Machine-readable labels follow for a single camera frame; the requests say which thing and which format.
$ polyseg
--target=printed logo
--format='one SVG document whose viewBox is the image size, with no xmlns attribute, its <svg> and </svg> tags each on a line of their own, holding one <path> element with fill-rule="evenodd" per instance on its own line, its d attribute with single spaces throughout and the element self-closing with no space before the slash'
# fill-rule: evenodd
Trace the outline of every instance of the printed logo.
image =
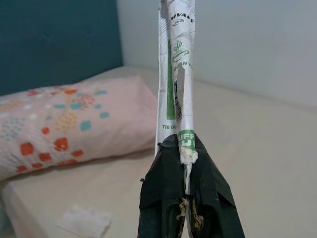
<svg viewBox="0 0 317 238">
<path fill-rule="evenodd" d="M 172 26 L 177 26 L 179 23 L 182 23 L 182 22 L 184 22 L 183 19 L 177 19 L 177 20 L 173 23 Z"/>
<path fill-rule="evenodd" d="M 183 56 L 189 54 L 188 50 L 181 49 L 182 44 L 183 43 L 181 41 L 177 41 L 177 46 L 173 48 L 175 51 L 175 54 L 173 55 L 174 63 L 179 62 Z"/>
<path fill-rule="evenodd" d="M 178 143 L 182 147 L 195 150 L 195 133 L 193 130 L 182 130 L 178 134 Z"/>
<path fill-rule="evenodd" d="M 185 14 L 185 13 L 176 13 L 176 14 L 174 14 L 171 18 L 170 18 L 170 20 L 169 20 L 169 23 L 171 23 L 173 20 L 175 20 L 176 19 L 176 21 L 173 23 L 173 25 L 172 26 L 176 26 L 176 25 L 178 25 L 179 23 L 181 23 L 181 22 L 184 22 L 184 19 L 183 18 L 185 18 L 185 19 L 187 19 L 187 20 L 189 20 L 191 23 L 194 23 L 194 19 L 193 18 L 191 18 L 188 14 Z"/>
</svg>

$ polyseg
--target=green stripe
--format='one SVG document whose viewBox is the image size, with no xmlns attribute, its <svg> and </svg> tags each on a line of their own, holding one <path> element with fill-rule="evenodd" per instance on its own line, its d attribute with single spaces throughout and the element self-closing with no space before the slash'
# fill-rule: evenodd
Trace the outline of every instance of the green stripe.
<svg viewBox="0 0 317 238">
<path fill-rule="evenodd" d="M 172 73 L 172 59 L 171 59 L 171 45 L 168 41 L 168 66 L 167 66 L 167 111 L 166 117 L 168 120 L 176 119 L 175 103 L 174 103 L 174 89 L 173 89 L 173 73 Z"/>
</svg>

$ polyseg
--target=pink pillowcase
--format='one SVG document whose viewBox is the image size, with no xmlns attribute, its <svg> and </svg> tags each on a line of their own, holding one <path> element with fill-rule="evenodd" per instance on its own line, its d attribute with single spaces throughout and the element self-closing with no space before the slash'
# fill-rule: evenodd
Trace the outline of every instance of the pink pillowcase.
<svg viewBox="0 0 317 238">
<path fill-rule="evenodd" d="M 154 147 L 157 100 L 140 77 L 0 97 L 0 180 Z"/>
</svg>

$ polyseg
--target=mattress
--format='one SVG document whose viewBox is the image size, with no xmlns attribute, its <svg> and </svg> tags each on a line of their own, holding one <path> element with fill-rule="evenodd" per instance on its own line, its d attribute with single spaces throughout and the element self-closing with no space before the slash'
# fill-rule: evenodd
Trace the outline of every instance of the mattress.
<svg viewBox="0 0 317 238">
<path fill-rule="evenodd" d="M 121 67 L 95 78 L 137 74 L 157 94 L 156 71 Z M 246 237 L 317 237 L 316 113 L 195 81 L 194 115 L 197 135 L 231 186 Z M 76 238 L 56 226 L 74 204 L 112 214 L 106 238 L 136 237 L 140 179 L 153 155 L 11 179 L 2 197 L 17 237 Z"/>
</svg>

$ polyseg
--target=white wall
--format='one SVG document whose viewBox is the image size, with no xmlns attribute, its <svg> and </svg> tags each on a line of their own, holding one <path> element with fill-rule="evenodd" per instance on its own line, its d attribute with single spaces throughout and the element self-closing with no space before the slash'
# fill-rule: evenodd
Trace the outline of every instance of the white wall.
<svg viewBox="0 0 317 238">
<path fill-rule="evenodd" d="M 117 0 L 125 65 L 158 68 L 159 0 Z M 196 0 L 194 74 L 317 109 L 317 0 Z"/>
</svg>

